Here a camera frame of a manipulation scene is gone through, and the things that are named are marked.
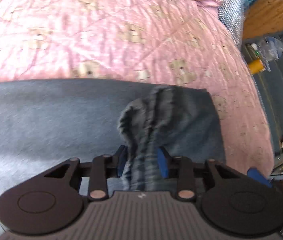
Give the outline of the pink teddy bear quilt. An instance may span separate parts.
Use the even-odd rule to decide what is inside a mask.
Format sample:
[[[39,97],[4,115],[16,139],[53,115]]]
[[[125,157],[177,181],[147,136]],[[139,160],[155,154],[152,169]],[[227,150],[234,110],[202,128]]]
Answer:
[[[220,0],[0,0],[0,82],[72,77],[189,88],[212,95],[227,164],[274,166],[255,83]]]

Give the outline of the grey cluttered side shelf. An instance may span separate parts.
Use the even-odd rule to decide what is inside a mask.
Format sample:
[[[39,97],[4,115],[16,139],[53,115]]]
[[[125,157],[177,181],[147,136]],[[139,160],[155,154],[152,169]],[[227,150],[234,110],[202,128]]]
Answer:
[[[252,71],[261,105],[268,120],[274,151],[272,175],[283,173],[283,31],[242,42],[241,53],[247,64],[260,60]]]

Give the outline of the wooden headboard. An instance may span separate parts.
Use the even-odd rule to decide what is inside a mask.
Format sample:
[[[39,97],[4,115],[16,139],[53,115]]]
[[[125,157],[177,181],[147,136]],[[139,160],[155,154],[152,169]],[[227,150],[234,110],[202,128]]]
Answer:
[[[243,39],[283,31],[283,0],[257,0],[249,7]]]

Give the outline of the yellow thread spool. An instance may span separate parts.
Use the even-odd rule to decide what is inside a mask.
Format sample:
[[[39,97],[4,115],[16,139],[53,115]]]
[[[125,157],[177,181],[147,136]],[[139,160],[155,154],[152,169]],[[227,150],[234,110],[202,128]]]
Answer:
[[[249,71],[252,75],[263,72],[266,70],[261,59],[256,59],[248,63]]]

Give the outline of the grey sweatpants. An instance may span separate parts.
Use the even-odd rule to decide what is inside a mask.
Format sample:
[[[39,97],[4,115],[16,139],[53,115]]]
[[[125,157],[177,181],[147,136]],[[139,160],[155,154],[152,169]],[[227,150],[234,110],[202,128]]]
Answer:
[[[110,190],[174,191],[160,176],[160,146],[198,163],[225,162],[205,89],[101,79],[0,83],[0,195],[66,159],[91,161],[120,145],[131,159]]]

